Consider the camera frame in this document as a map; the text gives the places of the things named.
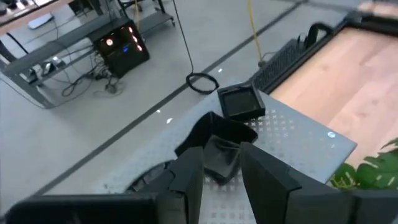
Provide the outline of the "grey metal workbench frame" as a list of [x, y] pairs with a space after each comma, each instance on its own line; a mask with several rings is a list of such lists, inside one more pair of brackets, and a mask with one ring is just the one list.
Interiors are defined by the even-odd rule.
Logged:
[[89, 38], [91, 41], [94, 41], [128, 20], [129, 19], [127, 17], [116, 17], [114, 14], [104, 14], [80, 27], [77, 27], [76, 29], [71, 30], [53, 41], [47, 42], [45, 45], [9, 64], [5, 64], [0, 60], [0, 71], [4, 76], [8, 77], [8, 79], [13, 81], [17, 86], [30, 95], [31, 98], [43, 105], [44, 108], [52, 108], [53, 103], [38, 91], [37, 86], [49, 77], [57, 74], [59, 71], [56, 70], [43, 79], [32, 83], [25, 81], [20, 74], [28, 74], [29, 69], [33, 66], [46, 61], [63, 50], [66, 50], [68, 47], [76, 44], [82, 39]]

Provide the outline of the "black table edge frame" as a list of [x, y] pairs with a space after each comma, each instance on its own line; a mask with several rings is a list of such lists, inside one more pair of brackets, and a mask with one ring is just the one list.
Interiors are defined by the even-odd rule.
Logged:
[[398, 37], [398, 19], [393, 19], [392, 17], [377, 16], [370, 12], [350, 12], [341, 20], [341, 22], [339, 22], [336, 26], [332, 28], [333, 32], [328, 35], [326, 35], [326, 32], [322, 30], [318, 32], [317, 41], [307, 49], [307, 53], [305, 54], [305, 62], [307, 62], [312, 56], [314, 56], [321, 48], [323, 48], [345, 28], [367, 30], [384, 35]]

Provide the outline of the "black flared footed plate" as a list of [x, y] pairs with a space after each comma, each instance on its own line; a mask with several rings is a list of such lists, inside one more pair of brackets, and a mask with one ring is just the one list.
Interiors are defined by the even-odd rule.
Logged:
[[190, 147], [201, 147], [205, 173], [218, 185], [225, 185], [240, 168], [240, 144], [257, 138], [257, 132], [249, 126], [210, 111], [194, 124], [175, 153], [180, 156]]

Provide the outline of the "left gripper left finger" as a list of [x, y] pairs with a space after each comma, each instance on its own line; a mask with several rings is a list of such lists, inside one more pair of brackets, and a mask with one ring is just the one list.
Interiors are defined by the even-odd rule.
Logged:
[[188, 148], [140, 189], [153, 195], [139, 224], [198, 224], [204, 178], [202, 147]]

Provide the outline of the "black computer tower with lights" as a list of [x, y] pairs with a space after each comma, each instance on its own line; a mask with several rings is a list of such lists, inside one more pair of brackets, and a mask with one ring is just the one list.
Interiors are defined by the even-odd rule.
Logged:
[[147, 47], [131, 19], [115, 19], [90, 33], [88, 38], [108, 70], [118, 78], [150, 59]]

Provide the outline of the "black rolling cart base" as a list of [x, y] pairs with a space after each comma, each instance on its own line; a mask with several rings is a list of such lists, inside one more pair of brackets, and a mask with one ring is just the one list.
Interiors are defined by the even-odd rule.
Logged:
[[132, 9], [134, 18], [132, 19], [140, 34], [144, 35], [158, 26], [170, 22], [175, 27], [175, 19], [165, 11], [164, 0], [150, 0], [155, 4], [154, 12], [143, 16], [144, 8], [142, 2], [145, 0], [117, 0], [121, 7], [121, 12], [127, 16], [127, 10]]

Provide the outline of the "black perforated metal panel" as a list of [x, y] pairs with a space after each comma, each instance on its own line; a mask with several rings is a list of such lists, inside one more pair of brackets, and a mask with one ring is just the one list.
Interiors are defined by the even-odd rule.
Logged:
[[289, 40], [250, 78], [252, 85], [266, 94], [273, 92], [304, 62], [307, 39]]

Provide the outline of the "black square plate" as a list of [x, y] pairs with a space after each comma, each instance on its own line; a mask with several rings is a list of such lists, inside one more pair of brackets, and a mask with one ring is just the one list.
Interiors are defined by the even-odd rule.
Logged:
[[258, 89], [251, 83], [239, 83], [217, 90], [226, 119], [246, 122], [265, 115], [266, 107]]

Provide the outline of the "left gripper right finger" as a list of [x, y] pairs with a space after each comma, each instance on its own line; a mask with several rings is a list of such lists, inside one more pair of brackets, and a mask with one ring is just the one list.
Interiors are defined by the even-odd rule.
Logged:
[[244, 187], [257, 224], [285, 224], [289, 195], [302, 186], [291, 167], [249, 142], [241, 143]]

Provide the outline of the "green plant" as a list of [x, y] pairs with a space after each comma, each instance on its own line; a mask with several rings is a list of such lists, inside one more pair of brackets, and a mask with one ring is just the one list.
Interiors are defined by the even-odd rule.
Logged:
[[343, 163], [332, 175], [329, 183], [340, 190], [398, 190], [398, 137], [381, 149], [377, 157], [365, 157], [357, 168]]

